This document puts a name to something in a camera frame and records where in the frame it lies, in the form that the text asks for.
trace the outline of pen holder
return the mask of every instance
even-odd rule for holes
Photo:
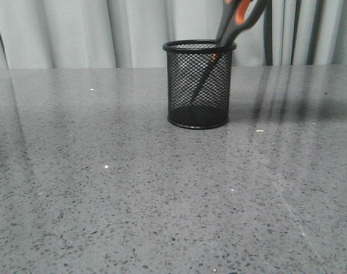
[[[168,120],[184,128],[209,129],[228,122],[232,51],[213,40],[167,42]]]

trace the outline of granite surface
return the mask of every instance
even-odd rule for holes
[[[166,115],[164,68],[0,70],[0,273],[347,273],[347,66]]]

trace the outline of curtain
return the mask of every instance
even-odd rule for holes
[[[214,39],[221,3],[0,0],[0,69],[164,67],[164,42]],[[236,43],[235,66],[347,64],[347,0],[269,1]]]

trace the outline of black mesh pen holder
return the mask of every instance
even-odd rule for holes
[[[184,128],[209,129],[228,122],[232,51],[213,40],[167,42],[168,120]]]

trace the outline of scissors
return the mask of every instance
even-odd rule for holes
[[[245,19],[245,13],[252,0],[223,0],[223,13],[221,16],[218,32],[216,35],[216,46],[227,47],[233,44],[236,37],[244,30],[253,27],[264,12],[268,0],[257,0],[253,10]],[[204,74],[199,80],[194,93],[191,96],[190,103],[194,102],[199,91],[205,84],[209,74],[220,59],[221,54],[212,54],[204,70]]]

